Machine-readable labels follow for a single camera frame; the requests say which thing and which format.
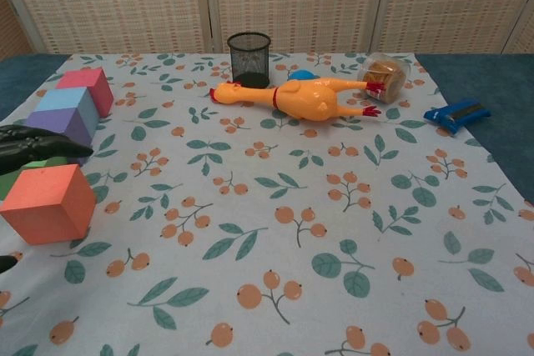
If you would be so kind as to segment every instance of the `clear plastic container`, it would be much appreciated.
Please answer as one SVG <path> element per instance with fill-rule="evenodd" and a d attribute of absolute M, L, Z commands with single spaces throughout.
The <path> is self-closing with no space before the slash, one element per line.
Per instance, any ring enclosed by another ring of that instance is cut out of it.
<path fill-rule="evenodd" d="M 366 90 L 372 98 L 384 103 L 393 103 L 410 76 L 410 64 L 384 53 L 374 52 L 363 63 L 358 72 L 358 80 L 384 83 L 384 91 L 379 93 Z"/>

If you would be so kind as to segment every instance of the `tablecloth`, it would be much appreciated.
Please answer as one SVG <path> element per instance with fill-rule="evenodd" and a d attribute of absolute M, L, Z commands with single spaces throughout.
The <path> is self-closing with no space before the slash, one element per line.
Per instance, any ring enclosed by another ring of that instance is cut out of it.
<path fill-rule="evenodd" d="M 295 120 L 212 103 L 219 54 L 73 55 L 103 67 L 112 114 L 83 166 L 86 238 L 30 247 L 0 223 L 0 354 L 531 354 L 534 208 L 445 105 L 412 54 L 373 118 Z M 271 82 L 307 68 L 353 78 L 365 55 L 270 55 Z M 354 107 L 375 104 L 357 91 Z"/>

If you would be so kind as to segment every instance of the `yellow rubber chicken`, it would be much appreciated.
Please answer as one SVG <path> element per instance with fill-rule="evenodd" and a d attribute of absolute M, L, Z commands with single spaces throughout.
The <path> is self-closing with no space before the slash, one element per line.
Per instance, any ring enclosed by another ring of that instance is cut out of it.
<path fill-rule="evenodd" d="M 292 118 L 324 121 L 339 116 L 376 117 L 380 110 L 376 106 L 367 108 L 346 108 L 337 103 L 337 93 L 346 90 L 371 90 L 381 92 L 383 83 L 347 81 L 338 78 L 317 78 L 290 80 L 277 88 L 253 89 L 239 83 L 220 83 L 209 94 L 215 102 L 231 104 L 236 102 L 263 103 L 288 114 Z"/>

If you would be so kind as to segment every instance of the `coral cube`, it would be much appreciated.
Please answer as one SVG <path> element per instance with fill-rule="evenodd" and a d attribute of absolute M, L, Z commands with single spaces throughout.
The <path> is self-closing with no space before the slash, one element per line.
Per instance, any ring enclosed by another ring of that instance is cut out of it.
<path fill-rule="evenodd" d="M 113 94 L 102 68 L 67 71 L 59 80 L 57 89 L 87 87 L 100 117 L 109 115 Z"/>
<path fill-rule="evenodd" d="M 98 125 L 98 111 L 94 107 L 93 98 L 88 88 L 53 89 L 47 91 L 41 102 L 35 108 L 35 112 L 44 110 L 60 110 L 64 108 L 76 108 L 83 120 L 83 125 L 92 138 Z"/>
<path fill-rule="evenodd" d="M 30 245 L 83 238 L 96 198 L 77 164 L 21 172 L 0 215 Z"/>

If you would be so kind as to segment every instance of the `blue object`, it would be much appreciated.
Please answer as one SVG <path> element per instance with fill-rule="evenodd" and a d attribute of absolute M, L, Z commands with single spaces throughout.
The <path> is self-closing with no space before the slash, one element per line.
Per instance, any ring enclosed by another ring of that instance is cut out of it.
<path fill-rule="evenodd" d="M 96 132 L 99 117 L 89 90 L 85 87 L 48 90 L 35 111 L 44 112 L 64 108 L 76 108 L 78 110 L 83 125 L 92 138 Z"/>
<path fill-rule="evenodd" d="M 316 79 L 318 78 L 318 75 L 314 75 L 311 71 L 308 70 L 297 70 L 293 71 L 288 77 L 287 80 L 290 79 L 298 79 L 298 80 L 304 80 L 304 79 Z"/>
<path fill-rule="evenodd" d="M 465 124 L 490 116 L 490 111 L 485 109 L 478 101 L 469 99 L 444 108 L 429 110 L 423 117 L 440 124 L 454 135 Z"/>

